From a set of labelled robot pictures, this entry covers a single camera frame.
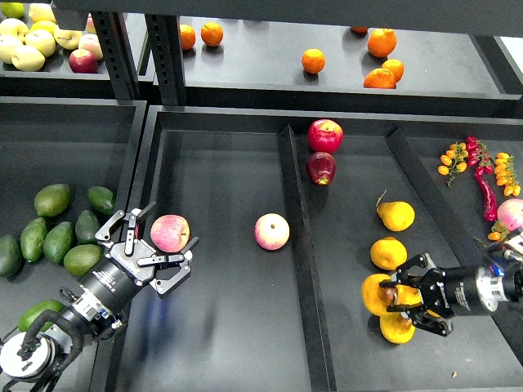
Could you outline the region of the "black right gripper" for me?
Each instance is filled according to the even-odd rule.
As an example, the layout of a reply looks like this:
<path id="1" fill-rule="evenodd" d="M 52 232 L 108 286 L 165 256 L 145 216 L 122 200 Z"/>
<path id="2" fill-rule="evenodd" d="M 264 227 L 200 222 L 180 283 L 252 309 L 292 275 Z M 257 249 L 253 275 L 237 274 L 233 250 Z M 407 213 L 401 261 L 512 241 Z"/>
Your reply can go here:
<path id="1" fill-rule="evenodd" d="M 415 328 L 448 336 L 454 327 L 445 319 L 489 313 L 480 289 L 481 280 L 488 276 L 482 266 L 440 269 L 428 253 L 417 254 L 396 268 L 391 283 L 419 286 L 423 305 L 389 305 L 387 313 L 398 314 Z"/>

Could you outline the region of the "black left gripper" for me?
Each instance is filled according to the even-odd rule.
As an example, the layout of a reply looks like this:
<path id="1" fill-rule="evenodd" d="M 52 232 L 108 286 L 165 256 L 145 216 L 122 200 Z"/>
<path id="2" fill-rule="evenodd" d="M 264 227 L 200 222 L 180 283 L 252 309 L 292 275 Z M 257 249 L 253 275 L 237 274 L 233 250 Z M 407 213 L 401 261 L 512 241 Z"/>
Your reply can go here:
<path id="1" fill-rule="evenodd" d="M 120 311 L 142 288 L 149 284 L 163 299 L 180 287 L 191 275 L 193 249 L 199 238 L 193 237 L 179 252 L 159 255 L 139 239 L 140 224 L 155 209 L 156 202 L 130 212 L 117 210 L 95 233 L 97 243 L 109 250 L 79 282 L 110 313 Z M 122 243 L 113 241 L 115 231 L 126 226 Z"/>

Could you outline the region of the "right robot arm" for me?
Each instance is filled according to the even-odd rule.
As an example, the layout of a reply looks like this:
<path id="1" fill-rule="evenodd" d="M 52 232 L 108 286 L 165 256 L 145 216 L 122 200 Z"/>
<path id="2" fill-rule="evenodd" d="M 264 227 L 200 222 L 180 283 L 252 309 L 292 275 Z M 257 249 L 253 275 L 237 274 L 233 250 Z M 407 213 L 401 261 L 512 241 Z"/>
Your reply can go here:
<path id="1" fill-rule="evenodd" d="M 388 312 L 410 319 L 416 328 L 439 336 L 452 331 L 455 316 L 492 315 L 503 302 L 522 300 L 522 230 L 488 246 L 483 265 L 437 267 L 422 253 L 396 268 L 390 281 L 380 287 L 411 287 L 418 291 L 418 305 L 389 305 Z"/>

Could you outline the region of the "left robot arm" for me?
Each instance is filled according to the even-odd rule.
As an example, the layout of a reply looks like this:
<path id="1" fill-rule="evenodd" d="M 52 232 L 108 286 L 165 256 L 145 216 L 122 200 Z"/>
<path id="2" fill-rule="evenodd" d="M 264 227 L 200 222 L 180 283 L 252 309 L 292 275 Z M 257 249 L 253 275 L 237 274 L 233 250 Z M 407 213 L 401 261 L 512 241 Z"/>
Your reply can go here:
<path id="1" fill-rule="evenodd" d="M 116 211 L 95 234 L 105 252 L 79 279 L 81 294 L 65 290 L 68 306 L 44 310 L 27 331 L 9 332 L 2 339 L 5 391 L 19 383 L 32 391 L 54 390 L 85 346 L 111 338 L 127 324 L 124 308 L 140 290 L 150 286 L 164 298 L 190 277 L 197 237 L 174 253 L 161 252 L 141 238 L 141 222 L 154 206 Z"/>

